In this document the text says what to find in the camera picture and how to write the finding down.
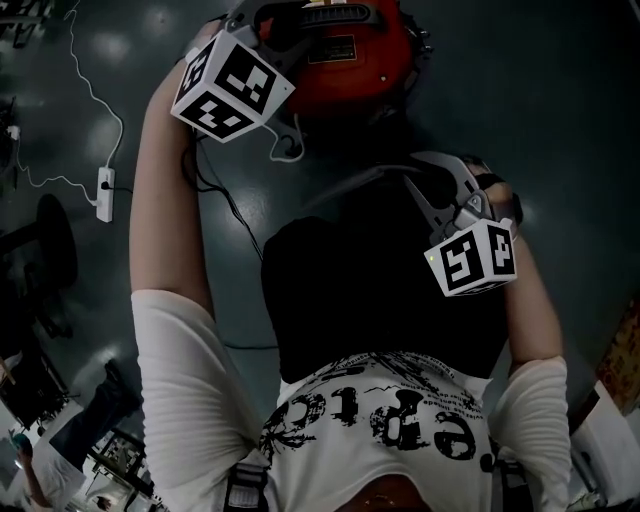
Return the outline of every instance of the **red object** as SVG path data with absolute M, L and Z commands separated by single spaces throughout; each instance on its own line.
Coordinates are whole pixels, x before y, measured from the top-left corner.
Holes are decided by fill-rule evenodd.
M 384 24 L 321 29 L 316 47 L 287 76 L 296 86 L 288 100 L 291 113 L 302 118 L 366 115 L 404 91 L 414 57 L 396 0 L 348 3 L 377 8 Z

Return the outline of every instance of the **person in background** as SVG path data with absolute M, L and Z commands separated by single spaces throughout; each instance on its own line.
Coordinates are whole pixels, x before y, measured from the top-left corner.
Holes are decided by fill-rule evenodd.
M 86 409 L 71 418 L 51 440 L 41 439 L 33 456 L 18 450 L 26 479 L 21 505 L 25 510 L 63 511 L 85 480 L 82 472 L 91 448 L 120 421 L 140 407 L 113 362 Z
M 205 26 L 195 46 L 217 28 Z M 387 265 L 373 254 L 382 244 L 358 253 L 319 219 L 283 228 L 262 267 L 282 386 L 260 425 L 216 335 L 198 194 L 181 169 L 192 134 L 170 110 L 185 68 L 177 63 L 147 108 L 130 231 L 146 453 L 168 508 L 489 511 L 494 472 L 509 456 L 538 484 L 536 507 L 565 510 L 562 335 L 522 235 L 518 279 L 474 302 L 443 299 L 421 253 Z M 494 205 L 511 197 L 504 183 L 486 192 Z M 376 272 L 361 272 L 357 254 L 374 258 Z M 408 297 L 386 293 L 397 283 Z M 495 318 L 477 317 L 472 305 L 497 299 Z M 509 384 L 487 420 L 495 359 L 485 353 L 507 334 Z

